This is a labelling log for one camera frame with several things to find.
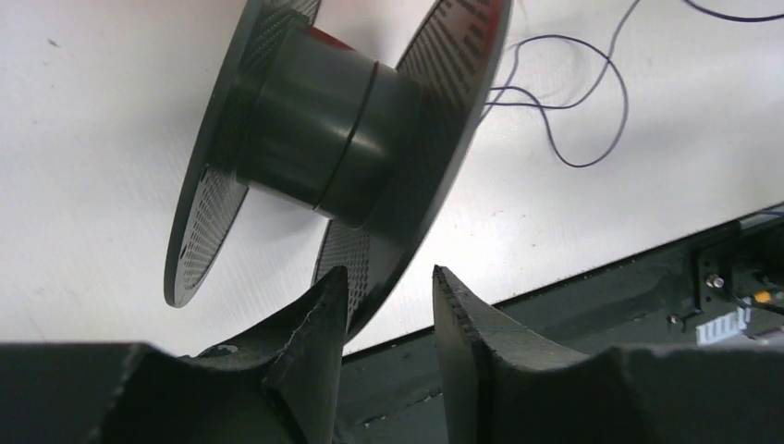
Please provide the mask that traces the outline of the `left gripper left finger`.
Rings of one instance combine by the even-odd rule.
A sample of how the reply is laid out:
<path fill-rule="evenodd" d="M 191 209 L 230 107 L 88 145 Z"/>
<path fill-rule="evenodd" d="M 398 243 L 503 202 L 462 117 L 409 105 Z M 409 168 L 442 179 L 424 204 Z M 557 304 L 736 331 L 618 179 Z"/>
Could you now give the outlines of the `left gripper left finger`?
<path fill-rule="evenodd" d="M 234 382 L 210 443 L 329 443 L 348 322 L 348 270 L 328 271 L 295 302 L 198 354 Z"/>

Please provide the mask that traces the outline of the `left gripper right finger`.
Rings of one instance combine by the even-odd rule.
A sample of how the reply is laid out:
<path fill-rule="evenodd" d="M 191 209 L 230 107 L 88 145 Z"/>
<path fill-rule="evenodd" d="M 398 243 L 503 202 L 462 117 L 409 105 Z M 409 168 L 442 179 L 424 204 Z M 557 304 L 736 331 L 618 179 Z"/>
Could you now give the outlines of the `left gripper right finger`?
<path fill-rule="evenodd" d="M 542 415 L 526 389 L 586 354 L 513 320 L 441 265 L 433 270 L 433 311 L 449 442 L 539 440 Z"/>

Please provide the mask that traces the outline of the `black cable spool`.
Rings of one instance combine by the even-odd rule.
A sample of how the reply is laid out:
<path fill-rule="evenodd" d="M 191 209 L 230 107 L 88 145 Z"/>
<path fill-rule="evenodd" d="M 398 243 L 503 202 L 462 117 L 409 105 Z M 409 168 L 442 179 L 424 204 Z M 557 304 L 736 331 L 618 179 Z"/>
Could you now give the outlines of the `black cable spool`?
<path fill-rule="evenodd" d="M 327 219 L 313 278 L 349 274 L 347 335 L 397 286 L 443 207 L 481 123 L 509 1 L 435 1 L 397 64 L 317 28 L 317 1 L 249 1 L 192 148 L 163 294 L 188 304 L 248 192 Z"/>

